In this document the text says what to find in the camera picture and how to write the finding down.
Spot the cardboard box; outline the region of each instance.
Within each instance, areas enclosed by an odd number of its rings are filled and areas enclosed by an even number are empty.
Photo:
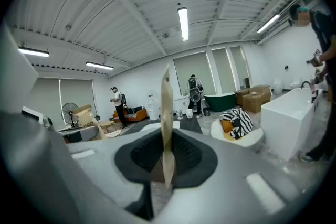
[[[243,106],[243,96],[247,95],[250,92],[250,89],[242,89],[235,91],[236,93],[236,104]]]
[[[261,106],[271,100],[271,92],[268,85],[258,85],[250,89],[249,94],[243,96],[243,108],[247,111],[258,113]]]

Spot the sneaker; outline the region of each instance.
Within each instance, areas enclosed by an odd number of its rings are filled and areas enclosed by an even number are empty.
[[[299,157],[300,161],[305,162],[305,163],[314,163],[315,162],[315,160],[312,157],[309,157],[305,152],[301,152],[298,157]]]
[[[322,160],[324,160],[325,162],[330,161],[330,157],[326,156],[326,154],[323,154],[321,158],[322,158]]]

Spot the person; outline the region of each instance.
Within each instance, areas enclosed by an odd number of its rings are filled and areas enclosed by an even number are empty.
[[[203,86],[202,86],[202,83],[201,83],[201,81],[198,79],[198,78],[196,78],[195,77],[195,75],[193,74],[193,75],[191,75],[191,78],[195,78],[196,79],[196,86],[197,86],[197,88],[200,90],[200,92],[203,90]],[[200,98],[199,99],[199,101],[196,103],[196,105],[197,105],[197,118],[199,118],[200,116],[201,116],[201,99],[202,98]],[[192,109],[193,108],[193,106],[194,106],[194,102],[191,100],[191,98],[189,99],[189,106],[188,106],[188,109]]]
[[[125,115],[123,112],[124,105],[121,102],[122,95],[118,91],[117,87],[113,87],[111,90],[114,92],[114,98],[110,99],[110,101],[114,102],[119,120],[122,124],[121,129],[124,129],[125,127],[127,127],[127,122],[126,122]]]
[[[292,5],[289,10],[292,25],[307,26],[311,23],[320,42],[322,54],[315,56],[311,61],[314,67],[321,66],[325,63],[323,71],[319,75],[319,80],[323,80],[328,74],[328,81],[331,84],[333,98],[331,112],[328,120],[327,130],[321,142],[309,152],[299,154],[299,159],[303,162],[314,163],[320,158],[329,160],[336,148],[336,29],[331,16],[322,12],[314,12],[300,5]]]

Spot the black mat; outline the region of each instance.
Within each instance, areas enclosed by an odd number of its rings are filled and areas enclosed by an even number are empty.
[[[139,132],[144,128],[146,125],[152,124],[152,123],[158,123],[161,120],[156,120],[156,121],[142,121],[137,123],[135,126],[124,132],[122,135],[127,135],[127,134],[133,134],[136,132]],[[183,116],[183,119],[180,120],[180,129],[196,132],[199,134],[203,134],[201,127],[197,121],[196,115],[193,115],[191,119],[188,119],[186,115]]]

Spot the white bathtub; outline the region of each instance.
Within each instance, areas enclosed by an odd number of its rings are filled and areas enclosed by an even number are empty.
[[[321,96],[319,89],[319,96],[312,104],[309,88],[293,89],[261,106],[265,143],[286,161],[305,143]]]

